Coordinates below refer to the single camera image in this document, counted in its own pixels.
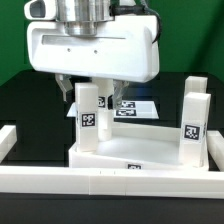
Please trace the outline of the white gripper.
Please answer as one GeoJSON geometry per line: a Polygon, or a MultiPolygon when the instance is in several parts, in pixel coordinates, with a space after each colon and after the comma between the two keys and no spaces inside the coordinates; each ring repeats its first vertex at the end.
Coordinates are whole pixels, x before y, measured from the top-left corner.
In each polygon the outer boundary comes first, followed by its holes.
{"type": "Polygon", "coordinates": [[[70,36],[59,22],[32,22],[28,55],[35,70],[57,73],[64,101],[73,89],[69,75],[115,79],[108,109],[119,110],[128,81],[144,83],[159,73],[156,34],[154,16],[117,16],[99,24],[92,37],[70,36]]]}

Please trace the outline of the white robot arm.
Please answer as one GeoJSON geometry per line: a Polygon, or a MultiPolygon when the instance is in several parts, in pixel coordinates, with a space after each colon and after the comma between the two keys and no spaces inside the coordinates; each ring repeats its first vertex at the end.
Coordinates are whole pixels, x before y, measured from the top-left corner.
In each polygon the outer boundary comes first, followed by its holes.
{"type": "Polygon", "coordinates": [[[160,15],[135,0],[29,0],[24,5],[30,64],[37,71],[112,79],[109,107],[130,82],[159,72],[160,15]]]}

